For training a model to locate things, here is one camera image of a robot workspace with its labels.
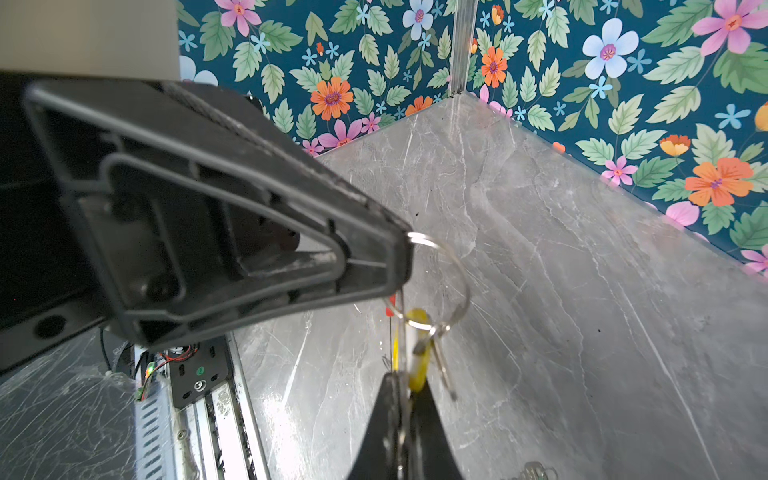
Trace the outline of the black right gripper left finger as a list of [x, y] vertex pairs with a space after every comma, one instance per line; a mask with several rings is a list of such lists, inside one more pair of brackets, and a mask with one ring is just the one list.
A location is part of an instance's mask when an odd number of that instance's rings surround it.
[[401, 371], [387, 372], [347, 478], [409, 479], [410, 419], [407, 376]]

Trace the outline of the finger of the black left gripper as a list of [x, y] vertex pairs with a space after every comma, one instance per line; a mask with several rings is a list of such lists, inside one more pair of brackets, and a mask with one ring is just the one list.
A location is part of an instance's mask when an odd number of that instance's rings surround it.
[[134, 342], [193, 344], [386, 297], [410, 279], [408, 224], [234, 91], [39, 79], [22, 104], [67, 224]]

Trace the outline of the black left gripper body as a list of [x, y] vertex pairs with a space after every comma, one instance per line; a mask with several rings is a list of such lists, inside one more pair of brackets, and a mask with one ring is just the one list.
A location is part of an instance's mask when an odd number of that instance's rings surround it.
[[60, 202], [23, 96], [53, 73], [1, 74], [1, 372], [10, 375], [114, 313]]

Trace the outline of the silver metal keyring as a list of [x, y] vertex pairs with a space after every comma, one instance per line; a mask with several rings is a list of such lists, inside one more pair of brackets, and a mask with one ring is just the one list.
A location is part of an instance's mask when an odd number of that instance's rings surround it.
[[407, 299], [403, 289], [396, 291], [397, 314], [393, 318], [386, 316], [390, 321], [388, 367], [394, 371], [391, 361], [395, 322], [405, 320], [407, 313], [414, 308], [424, 309], [433, 324], [428, 340], [430, 361], [427, 379], [430, 375], [438, 378], [449, 398], [457, 401], [456, 381], [449, 370], [443, 344], [445, 337], [456, 329], [471, 306], [468, 272], [460, 256], [445, 242], [420, 232], [409, 232], [407, 240], [422, 257], [417, 260], [419, 270], [411, 297]]

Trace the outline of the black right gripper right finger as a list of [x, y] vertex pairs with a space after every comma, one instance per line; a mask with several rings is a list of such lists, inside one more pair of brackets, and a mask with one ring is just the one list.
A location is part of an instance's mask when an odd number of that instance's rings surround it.
[[411, 478], [462, 480], [429, 383], [411, 395]]

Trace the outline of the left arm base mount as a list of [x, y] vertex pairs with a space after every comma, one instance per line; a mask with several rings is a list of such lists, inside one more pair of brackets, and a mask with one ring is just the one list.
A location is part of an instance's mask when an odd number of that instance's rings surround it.
[[203, 399], [232, 378], [232, 360], [224, 336], [206, 340], [170, 356], [166, 365], [170, 375], [173, 406], [183, 410]]

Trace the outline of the yellow key tag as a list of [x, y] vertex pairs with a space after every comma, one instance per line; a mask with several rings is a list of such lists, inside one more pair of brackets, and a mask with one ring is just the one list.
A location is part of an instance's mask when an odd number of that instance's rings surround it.
[[395, 322], [391, 366], [395, 372], [407, 374], [412, 393], [421, 392], [427, 383], [432, 326], [429, 314], [421, 308], [410, 310], [405, 320]]

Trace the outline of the red key tag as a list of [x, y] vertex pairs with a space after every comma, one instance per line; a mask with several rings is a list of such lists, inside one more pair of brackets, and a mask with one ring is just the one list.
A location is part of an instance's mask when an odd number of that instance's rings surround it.
[[385, 309], [385, 315], [388, 318], [393, 318], [397, 314], [397, 294], [393, 294], [386, 298], [386, 309]]

